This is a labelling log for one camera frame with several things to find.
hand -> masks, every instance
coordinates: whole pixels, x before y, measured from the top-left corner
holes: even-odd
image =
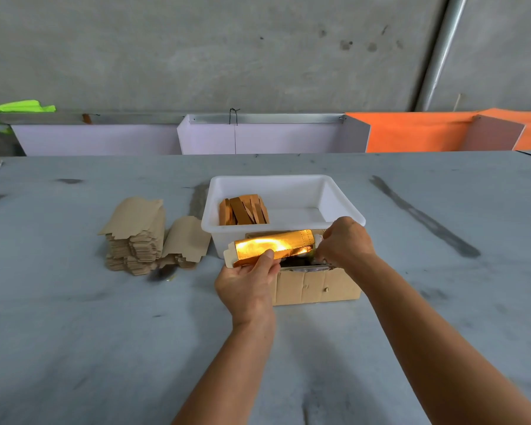
[[[375,256],[368,231],[348,216],[338,218],[324,232],[315,258],[340,268],[366,256]]]
[[[232,325],[270,322],[275,315],[269,285],[281,269],[279,259],[273,259],[273,250],[265,251],[254,268],[251,266],[222,268],[214,282],[219,298],[232,314]]]

metal strip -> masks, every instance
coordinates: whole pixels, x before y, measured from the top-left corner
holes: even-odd
[[[149,125],[183,121],[186,113],[0,113],[0,123],[7,125]],[[238,113],[238,123],[332,123],[342,122],[344,113]],[[195,113],[191,123],[235,123],[228,113]]]
[[[432,50],[431,60],[425,73],[425,79],[421,85],[421,92],[417,99],[415,112],[427,112],[431,106],[432,96],[439,84],[448,52],[453,45],[456,29],[464,12],[468,0],[449,0],[442,25],[440,26],[437,42]]]

forearm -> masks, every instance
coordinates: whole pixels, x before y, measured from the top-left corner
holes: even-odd
[[[389,265],[347,267],[433,423],[531,424],[531,403]]]
[[[172,425],[245,424],[269,351],[275,318],[233,329]]]

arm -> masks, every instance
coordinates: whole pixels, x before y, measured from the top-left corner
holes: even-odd
[[[318,248],[366,293],[433,424],[531,425],[531,402],[374,251],[366,230],[340,218]]]
[[[222,269],[214,286],[232,314],[232,332],[172,425],[248,421],[273,344],[275,315],[269,284],[279,269],[270,250],[253,269]]]

table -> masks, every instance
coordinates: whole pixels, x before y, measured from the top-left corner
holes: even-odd
[[[222,262],[104,268],[124,198],[200,216],[227,174],[332,176],[378,253],[531,400],[531,156],[19,157],[0,169],[0,423],[167,424],[219,350]],[[252,424],[428,423],[365,296],[276,308]]]

